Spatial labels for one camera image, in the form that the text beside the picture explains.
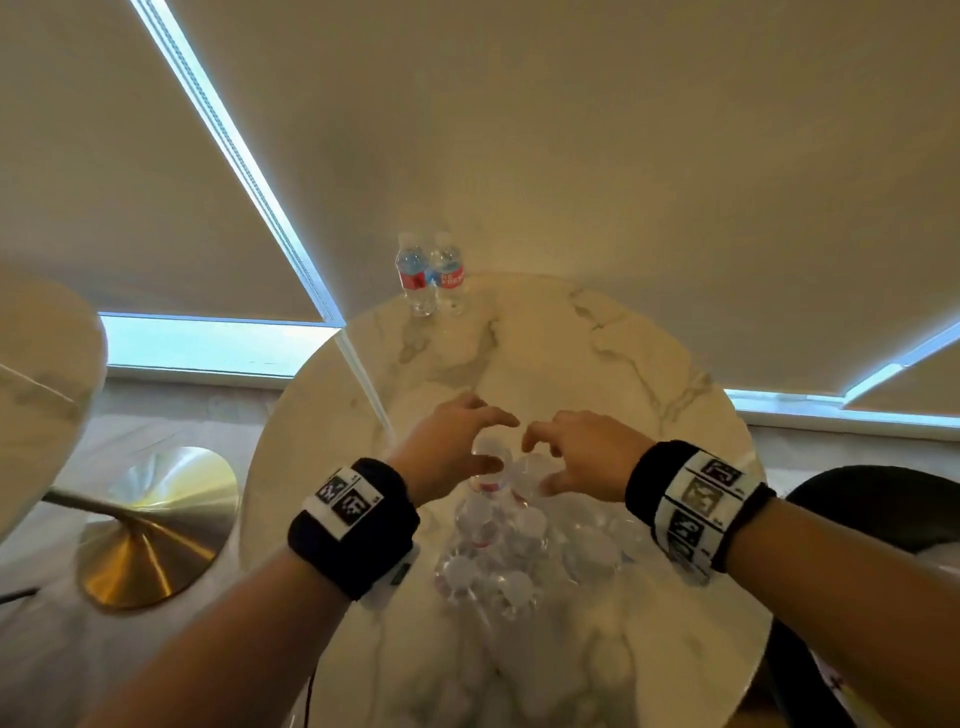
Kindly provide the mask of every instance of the hand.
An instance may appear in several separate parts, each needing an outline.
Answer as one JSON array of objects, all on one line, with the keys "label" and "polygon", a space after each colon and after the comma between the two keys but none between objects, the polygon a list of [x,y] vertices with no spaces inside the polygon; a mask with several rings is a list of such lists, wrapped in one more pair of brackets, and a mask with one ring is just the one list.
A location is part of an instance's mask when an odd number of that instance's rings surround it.
[{"label": "hand", "polygon": [[520,420],[464,392],[420,420],[386,463],[400,473],[410,501],[420,508],[446,496],[462,480],[503,470],[500,458],[471,452],[480,430],[493,425],[518,427]]},{"label": "hand", "polygon": [[576,491],[597,500],[621,501],[627,481],[640,456],[655,442],[613,417],[594,412],[561,410],[553,422],[530,423],[523,433],[522,449],[530,452],[547,443],[566,469],[548,475],[540,490],[549,495]]}]

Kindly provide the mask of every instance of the red bottle label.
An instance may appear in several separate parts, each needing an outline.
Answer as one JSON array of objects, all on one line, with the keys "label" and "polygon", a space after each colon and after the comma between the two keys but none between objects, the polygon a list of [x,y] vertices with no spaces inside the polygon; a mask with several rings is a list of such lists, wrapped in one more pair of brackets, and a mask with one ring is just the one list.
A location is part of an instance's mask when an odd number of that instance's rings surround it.
[{"label": "red bottle label", "polygon": [[423,271],[420,271],[415,276],[407,276],[405,273],[400,273],[400,283],[402,283],[403,287],[408,291],[426,288],[426,275]]},{"label": "red bottle label", "polygon": [[460,266],[453,273],[440,274],[441,288],[456,288],[462,282],[464,282],[464,266]]}]

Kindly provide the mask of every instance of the gold pedestal base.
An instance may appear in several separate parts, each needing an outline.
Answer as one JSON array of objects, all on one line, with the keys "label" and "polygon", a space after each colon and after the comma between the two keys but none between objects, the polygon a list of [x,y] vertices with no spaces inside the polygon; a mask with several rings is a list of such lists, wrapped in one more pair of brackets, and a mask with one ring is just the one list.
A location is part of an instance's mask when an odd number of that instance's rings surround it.
[{"label": "gold pedestal base", "polygon": [[227,543],[240,493],[228,462],[177,448],[130,468],[102,502],[52,490],[44,500],[97,514],[77,552],[77,578],[108,610],[152,607],[193,584]]}]

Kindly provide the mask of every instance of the white marble tabletop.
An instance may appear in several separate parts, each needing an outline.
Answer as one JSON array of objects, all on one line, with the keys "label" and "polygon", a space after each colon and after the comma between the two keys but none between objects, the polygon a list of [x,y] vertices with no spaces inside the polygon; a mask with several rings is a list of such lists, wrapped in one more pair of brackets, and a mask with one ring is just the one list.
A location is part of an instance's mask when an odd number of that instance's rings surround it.
[{"label": "white marble tabletop", "polygon": [[53,484],[106,373],[96,311],[0,262],[0,540]]},{"label": "white marble tabletop", "polygon": [[[336,467],[383,453],[466,389],[525,423],[591,409],[762,473],[723,390],[647,319],[557,279],[488,275],[468,286],[460,317],[414,320],[397,298],[303,366],[252,461],[247,566],[283,542],[303,498]],[[520,430],[499,429],[519,453]],[[648,541],[613,581],[571,589],[492,639],[433,584],[465,489],[420,510],[420,559],[388,609],[349,611],[318,667],[315,725],[706,728],[729,719],[770,625],[752,597],[726,576],[686,586]]]}]

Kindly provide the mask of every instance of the wristband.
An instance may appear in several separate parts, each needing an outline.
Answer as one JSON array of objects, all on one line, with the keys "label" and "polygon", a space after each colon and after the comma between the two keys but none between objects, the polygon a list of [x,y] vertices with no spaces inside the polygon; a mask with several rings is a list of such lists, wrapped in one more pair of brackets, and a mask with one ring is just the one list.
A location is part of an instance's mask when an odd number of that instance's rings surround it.
[{"label": "wristband", "polygon": [[636,464],[627,508],[698,584],[725,572],[733,533],[776,494],[766,483],[680,440],[657,443]]},{"label": "wristband", "polygon": [[353,601],[410,553],[420,525],[400,474],[366,457],[334,473],[302,509],[287,544]]}]

